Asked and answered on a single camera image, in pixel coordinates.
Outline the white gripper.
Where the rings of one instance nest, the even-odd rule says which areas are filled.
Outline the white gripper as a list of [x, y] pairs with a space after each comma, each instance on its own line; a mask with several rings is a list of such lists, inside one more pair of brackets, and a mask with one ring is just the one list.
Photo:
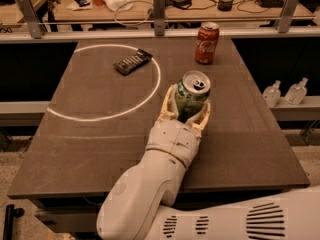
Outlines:
[[179, 115], [176, 91], [176, 84], [168, 88], [157, 122], [150, 130], [146, 150], [170, 154], [188, 168], [198, 153], [202, 131], [209, 121], [211, 104], [205, 101], [201, 110], [184, 124], [176, 120]]

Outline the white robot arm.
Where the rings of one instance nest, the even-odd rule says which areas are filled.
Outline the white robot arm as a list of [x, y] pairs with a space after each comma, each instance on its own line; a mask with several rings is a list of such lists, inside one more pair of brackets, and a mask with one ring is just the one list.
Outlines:
[[141, 161], [125, 171], [103, 202], [102, 240], [320, 240], [320, 186], [194, 211], [173, 207], [198, 153], [210, 115], [206, 102], [177, 120], [176, 85], [169, 87]]

